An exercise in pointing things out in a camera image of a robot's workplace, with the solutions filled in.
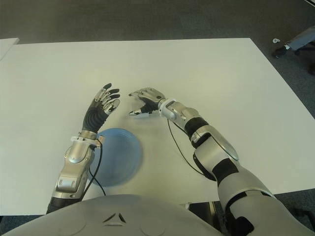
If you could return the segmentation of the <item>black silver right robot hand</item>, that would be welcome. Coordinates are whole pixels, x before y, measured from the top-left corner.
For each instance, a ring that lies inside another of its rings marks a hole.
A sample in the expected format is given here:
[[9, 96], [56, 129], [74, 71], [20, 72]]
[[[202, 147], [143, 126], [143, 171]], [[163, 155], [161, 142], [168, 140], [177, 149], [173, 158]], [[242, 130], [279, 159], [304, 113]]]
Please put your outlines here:
[[159, 104], [166, 100], [164, 94], [154, 88], [141, 88], [130, 93], [129, 96], [133, 96], [144, 103], [141, 108], [131, 111], [129, 113], [130, 116], [138, 116], [144, 113], [150, 114], [157, 111], [159, 109]]

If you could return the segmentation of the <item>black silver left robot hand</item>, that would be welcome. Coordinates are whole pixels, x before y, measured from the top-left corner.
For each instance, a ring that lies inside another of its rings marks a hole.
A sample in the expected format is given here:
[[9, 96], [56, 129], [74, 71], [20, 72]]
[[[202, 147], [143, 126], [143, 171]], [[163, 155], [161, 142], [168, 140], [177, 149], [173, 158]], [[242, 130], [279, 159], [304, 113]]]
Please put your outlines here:
[[120, 90], [111, 87], [112, 84], [108, 83], [96, 93], [84, 116], [82, 130], [97, 133], [117, 109], [120, 104]]

